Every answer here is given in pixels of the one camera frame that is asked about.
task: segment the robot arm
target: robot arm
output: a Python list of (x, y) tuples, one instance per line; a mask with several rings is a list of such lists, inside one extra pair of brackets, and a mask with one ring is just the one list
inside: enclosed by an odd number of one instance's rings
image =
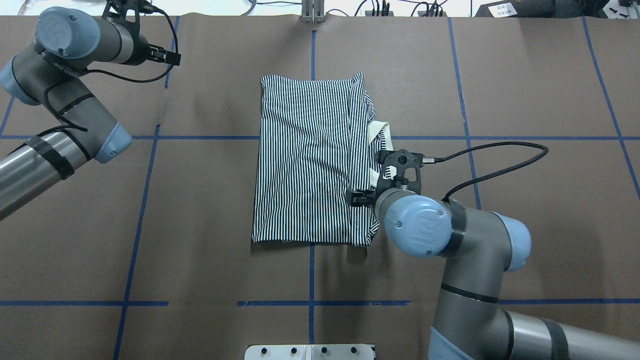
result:
[[(429, 158), (383, 151), (378, 162), (398, 175), (375, 190), (349, 192), (352, 206), (371, 206), (391, 240), (420, 258), (446, 258), (430, 360), (638, 360), (640, 343), (498, 308), (502, 275), (519, 270), (531, 253), (531, 235), (518, 220), (466, 208), (454, 199), (420, 195), (419, 169)], [(404, 178), (416, 169), (417, 180)]]
[[(134, 10), (135, 22), (125, 18), (128, 10)], [(86, 69), (94, 61), (139, 65), (152, 60), (169, 63), (167, 72), (179, 65), (179, 54), (150, 45), (140, 34), (141, 12), (164, 14), (144, 0), (110, 0), (101, 19), (49, 8), (39, 17), (32, 43), (0, 70), (0, 83), (10, 95), (28, 105), (43, 104), (62, 123), (0, 162), (0, 220), (87, 161), (106, 163), (130, 146), (131, 136), (79, 77), (95, 71)]]

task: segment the table surface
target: table surface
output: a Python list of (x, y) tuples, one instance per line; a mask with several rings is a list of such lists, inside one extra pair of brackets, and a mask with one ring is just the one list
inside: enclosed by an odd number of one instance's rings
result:
[[(35, 17), (1, 17), (0, 63)], [(466, 188), (468, 206), (531, 230), (504, 308), (640, 341), (640, 23), (602, 19), (175, 19), (182, 64), (165, 81), (83, 78), (134, 135), (0, 223), (0, 357), (240, 359), (248, 345), (372, 343), (424, 359), (443, 259), (267, 243), (250, 233), (260, 78), (364, 72), (394, 147), (445, 156), (499, 140), (550, 153)], [(142, 22), (165, 47), (163, 19)], [(136, 78), (163, 65), (95, 67)], [(0, 152), (56, 125), (0, 92)], [(423, 194), (523, 161), (494, 148), (423, 168)]]

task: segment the metal bracket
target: metal bracket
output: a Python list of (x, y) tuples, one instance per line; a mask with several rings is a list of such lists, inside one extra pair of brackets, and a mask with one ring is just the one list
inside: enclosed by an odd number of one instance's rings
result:
[[(345, 199), (350, 206), (372, 206), (383, 192), (391, 188), (411, 190), (416, 194), (422, 191), (420, 180), (420, 168), (424, 166), (424, 155), (419, 152), (409, 152), (401, 149), (398, 151), (382, 150), (376, 153), (376, 162), (382, 165), (382, 171), (378, 177), (375, 190), (351, 191), (347, 190)], [(385, 179), (383, 174), (389, 167), (396, 168), (396, 176), (393, 179)], [(415, 169), (415, 180), (409, 181), (404, 175), (407, 169)]]
[(366, 344), (253, 345), (244, 360), (375, 360), (376, 347)]
[(324, 22), (324, 0), (302, 0), (301, 22)]

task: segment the black tape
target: black tape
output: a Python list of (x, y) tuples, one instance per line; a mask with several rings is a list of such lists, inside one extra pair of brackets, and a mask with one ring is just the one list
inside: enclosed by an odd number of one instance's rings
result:
[(72, 133), (71, 131), (67, 131), (65, 130), (61, 130), (61, 133), (64, 133), (65, 135), (67, 135), (71, 141), (74, 142), (74, 144), (76, 144), (78, 146), (78, 149), (80, 149), (80, 151), (82, 151), (82, 153), (84, 154), (85, 158), (87, 161), (91, 160), (91, 155), (89, 155), (89, 152), (86, 150), (86, 147), (84, 147), (84, 145), (80, 142), (80, 140), (78, 140)]
[(72, 102), (68, 103), (67, 105), (65, 105), (65, 107), (63, 107), (62, 109), (60, 109), (56, 115), (57, 116), (62, 116), (64, 114), (67, 113), (67, 111), (73, 109), (74, 107), (76, 107), (79, 103), (87, 100), (87, 99), (91, 99), (92, 97), (95, 97), (95, 95), (93, 95), (92, 93), (89, 94), (85, 94), (82, 95), (80, 97), (78, 97), (76, 100), (73, 100)]
[(462, 239), (465, 237), (465, 231), (467, 230), (467, 213), (465, 207), (455, 199), (449, 199), (449, 210), (451, 211), (451, 239), (447, 246), (440, 252), (443, 257), (448, 257), (455, 254), (460, 245), (462, 245)]
[(564, 330), (557, 322), (539, 318), (547, 326), (551, 335), (551, 360), (571, 360), (569, 357), (569, 343)]
[(459, 289), (455, 286), (447, 285), (444, 282), (440, 285), (440, 288), (456, 295), (468, 297), (470, 299), (479, 300), (482, 302), (488, 302), (490, 304), (497, 304), (499, 300), (497, 297), (482, 295), (471, 291)]
[(35, 150), (40, 156), (47, 160), (51, 166), (60, 174), (62, 180), (68, 179), (75, 173), (73, 166), (69, 163), (66, 157), (60, 155), (60, 153), (51, 144), (45, 140), (32, 136), (29, 140), (24, 142), (24, 145)]
[(513, 319), (511, 318), (509, 311), (502, 310), (502, 312), (504, 313), (504, 316), (507, 317), (507, 324), (509, 325), (509, 344), (507, 345), (507, 352), (504, 354), (504, 360), (509, 360), (513, 354)]
[(76, 70), (71, 65), (69, 65), (63, 58), (52, 54), (47, 50), (39, 41), (33, 41), (33, 49), (36, 53), (40, 54), (42, 59), (57, 68), (58, 70), (64, 72), (66, 75), (71, 76), (73, 78), (79, 78), (82, 75), (86, 75), (86, 69)]

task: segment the ur logo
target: ur logo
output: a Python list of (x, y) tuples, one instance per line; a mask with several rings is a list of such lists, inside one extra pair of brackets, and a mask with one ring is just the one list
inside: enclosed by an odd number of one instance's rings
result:
[(66, 47), (66, 45), (68, 45), (60, 43), (69, 36), (69, 28), (64, 21), (51, 17), (45, 24), (42, 24), (42, 30), (47, 34), (49, 39), (56, 43), (57, 46)]

